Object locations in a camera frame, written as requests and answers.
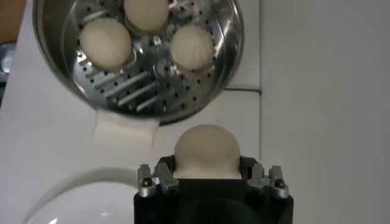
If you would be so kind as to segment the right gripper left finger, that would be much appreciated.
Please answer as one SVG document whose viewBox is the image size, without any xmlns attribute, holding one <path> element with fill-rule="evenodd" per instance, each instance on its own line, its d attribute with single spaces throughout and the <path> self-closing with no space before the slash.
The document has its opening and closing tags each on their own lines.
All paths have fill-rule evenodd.
<svg viewBox="0 0 390 224">
<path fill-rule="evenodd" d="M 162 157 L 154 172 L 148 164 L 142 164 L 137 170 L 138 195 L 141 198 L 154 197 L 158 186 L 162 194 L 176 195 L 179 192 L 179 180 L 174 177 L 175 163 L 174 155 Z"/>
</svg>

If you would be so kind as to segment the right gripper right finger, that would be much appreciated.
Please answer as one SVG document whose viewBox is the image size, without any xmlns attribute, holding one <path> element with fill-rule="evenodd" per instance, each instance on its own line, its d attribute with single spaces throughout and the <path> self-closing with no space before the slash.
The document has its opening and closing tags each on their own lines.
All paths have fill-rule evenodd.
<svg viewBox="0 0 390 224">
<path fill-rule="evenodd" d="M 265 169 L 261 163 L 254 158 L 241 156 L 239 159 L 239 171 L 241 178 L 247 181 L 251 189 L 264 195 L 268 192 L 273 198 L 284 200 L 289 197 L 289 187 L 286 184 L 282 168 L 272 166 L 265 174 Z"/>
</svg>

